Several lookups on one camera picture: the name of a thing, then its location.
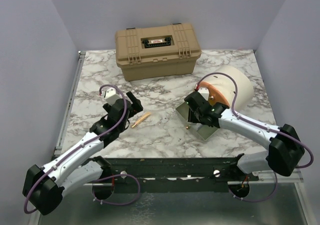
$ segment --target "sticker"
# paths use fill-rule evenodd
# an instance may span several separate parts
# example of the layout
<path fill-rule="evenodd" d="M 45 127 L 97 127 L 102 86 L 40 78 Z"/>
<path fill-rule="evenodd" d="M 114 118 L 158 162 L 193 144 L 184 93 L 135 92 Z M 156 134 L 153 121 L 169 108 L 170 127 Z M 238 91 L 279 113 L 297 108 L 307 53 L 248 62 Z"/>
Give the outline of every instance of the sticker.
<path fill-rule="evenodd" d="M 151 42 L 152 44 L 159 44 L 159 43 L 163 43 L 164 40 L 163 40 L 163 39 L 155 39 L 155 40 L 150 40 L 150 42 Z"/>

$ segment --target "metal bracket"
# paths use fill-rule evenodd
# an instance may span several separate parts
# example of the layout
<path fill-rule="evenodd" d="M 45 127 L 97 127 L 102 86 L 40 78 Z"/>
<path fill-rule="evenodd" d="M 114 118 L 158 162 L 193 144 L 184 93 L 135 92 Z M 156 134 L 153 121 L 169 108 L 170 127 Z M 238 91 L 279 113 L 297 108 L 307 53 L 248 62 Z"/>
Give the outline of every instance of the metal bracket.
<path fill-rule="evenodd" d="M 217 127 L 188 122 L 189 106 L 186 102 L 179 105 L 175 111 L 185 128 L 198 139 L 206 141 L 218 130 Z"/>
<path fill-rule="evenodd" d="M 74 104 L 75 95 L 76 95 L 78 83 L 80 80 L 80 74 L 82 71 L 82 67 L 84 65 L 85 57 L 86 57 L 86 52 L 79 51 L 78 64 L 76 67 L 75 76 L 74 76 L 71 91 L 69 94 L 67 107 L 64 112 L 63 121 L 61 124 L 61 129 L 59 132 L 58 140 L 57 140 L 57 143 L 56 143 L 54 151 L 53 151 L 52 160 L 59 157 L 62 153 L 62 146 L 63 146 L 64 140 L 65 140 L 67 127 L 68 127 L 68 123 L 69 123 L 69 119 L 70 119 L 70 114 L 71 114 L 72 106 Z"/>

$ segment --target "case latch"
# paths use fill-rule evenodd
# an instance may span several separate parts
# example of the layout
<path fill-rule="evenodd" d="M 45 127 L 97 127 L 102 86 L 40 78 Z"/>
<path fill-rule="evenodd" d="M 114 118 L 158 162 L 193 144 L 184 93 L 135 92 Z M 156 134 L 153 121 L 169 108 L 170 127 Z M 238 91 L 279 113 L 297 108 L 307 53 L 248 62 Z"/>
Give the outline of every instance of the case latch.
<path fill-rule="evenodd" d="M 137 30 L 135 28 L 127 29 L 125 33 L 125 40 L 129 65 L 141 64 Z"/>
<path fill-rule="evenodd" d="M 172 24 L 172 28 L 179 50 L 179 59 L 189 59 L 191 57 L 191 49 L 183 25 L 181 23 Z"/>

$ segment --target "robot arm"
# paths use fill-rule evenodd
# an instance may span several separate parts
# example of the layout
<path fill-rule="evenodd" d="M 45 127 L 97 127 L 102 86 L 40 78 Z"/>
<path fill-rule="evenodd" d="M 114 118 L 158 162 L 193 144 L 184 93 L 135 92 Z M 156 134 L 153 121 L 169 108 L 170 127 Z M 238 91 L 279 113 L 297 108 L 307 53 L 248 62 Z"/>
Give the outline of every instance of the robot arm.
<path fill-rule="evenodd" d="M 99 179 L 106 170 L 108 164 L 84 162 L 116 140 L 126 130 L 127 120 L 143 110 L 140 100 L 131 92 L 126 95 L 132 103 L 120 98 L 114 88 L 108 89 L 104 94 L 108 103 L 103 106 L 107 115 L 94 123 L 89 132 L 60 157 L 42 167 L 33 165 L 29 168 L 22 193 L 43 215 L 52 212 L 63 196 L 85 183 Z M 24 209 L 30 213 L 26 204 Z"/>
<path fill-rule="evenodd" d="M 290 125 L 278 127 L 238 112 L 234 114 L 228 106 L 219 102 L 211 106 L 198 91 L 189 94 L 184 101 L 189 106 L 189 122 L 231 130 L 266 149 L 263 152 L 242 155 L 237 166 L 246 174 L 272 169 L 288 177 L 305 153 L 302 146 L 277 133 L 282 132 L 299 140 L 295 129 Z"/>

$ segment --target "tan plastic case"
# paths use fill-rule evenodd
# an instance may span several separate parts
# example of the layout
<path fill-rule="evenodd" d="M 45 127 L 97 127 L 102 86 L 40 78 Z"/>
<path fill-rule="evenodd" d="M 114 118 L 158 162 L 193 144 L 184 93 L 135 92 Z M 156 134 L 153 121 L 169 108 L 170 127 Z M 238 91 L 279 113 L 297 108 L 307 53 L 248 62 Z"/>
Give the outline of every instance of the tan plastic case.
<path fill-rule="evenodd" d="M 191 74 L 201 56 L 189 23 L 119 30 L 115 45 L 116 64 L 126 81 Z"/>

